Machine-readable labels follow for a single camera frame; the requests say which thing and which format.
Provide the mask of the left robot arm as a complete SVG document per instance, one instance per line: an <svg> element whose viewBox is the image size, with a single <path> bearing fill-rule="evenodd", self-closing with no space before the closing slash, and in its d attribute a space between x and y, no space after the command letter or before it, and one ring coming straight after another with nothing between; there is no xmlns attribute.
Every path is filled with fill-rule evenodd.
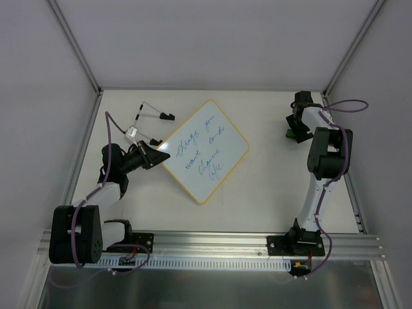
<svg viewBox="0 0 412 309"><path fill-rule="evenodd" d="M109 210L126 194L128 174L149 170L170 158L143 141L128 151L118 144L102 148L102 167L97 186L83 200L60 205L53 212L49 259L55 264L83 267L97 263L102 253L116 247L126 252L136 245L129 220L108 218Z"/></svg>

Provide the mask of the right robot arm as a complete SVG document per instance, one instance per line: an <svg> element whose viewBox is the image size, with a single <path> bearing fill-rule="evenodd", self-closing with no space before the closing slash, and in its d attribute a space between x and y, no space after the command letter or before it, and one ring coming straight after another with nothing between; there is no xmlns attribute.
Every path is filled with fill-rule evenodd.
<svg viewBox="0 0 412 309"><path fill-rule="evenodd" d="M323 256L321 221L335 184L349 170L353 131L335 124L309 91L295 93L290 106L286 137L298 144L312 141L306 164L310 184L303 208L283 239L282 251L293 256Z"/></svg>

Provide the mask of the yellow framed whiteboard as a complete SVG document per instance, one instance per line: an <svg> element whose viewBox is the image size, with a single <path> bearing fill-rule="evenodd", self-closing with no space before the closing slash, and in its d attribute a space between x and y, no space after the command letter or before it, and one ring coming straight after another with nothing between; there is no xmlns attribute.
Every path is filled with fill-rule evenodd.
<svg viewBox="0 0 412 309"><path fill-rule="evenodd" d="M204 204L247 154L250 146L214 100L204 102L157 150L162 163L190 197Z"/></svg>

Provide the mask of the green whiteboard eraser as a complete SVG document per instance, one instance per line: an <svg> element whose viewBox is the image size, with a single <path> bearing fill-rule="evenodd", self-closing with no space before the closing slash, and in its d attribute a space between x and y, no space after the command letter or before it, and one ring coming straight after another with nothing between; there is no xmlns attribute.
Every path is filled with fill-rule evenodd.
<svg viewBox="0 0 412 309"><path fill-rule="evenodd" d="M287 129L286 131L286 137L289 139L296 139L296 135L294 134L292 129Z"/></svg>

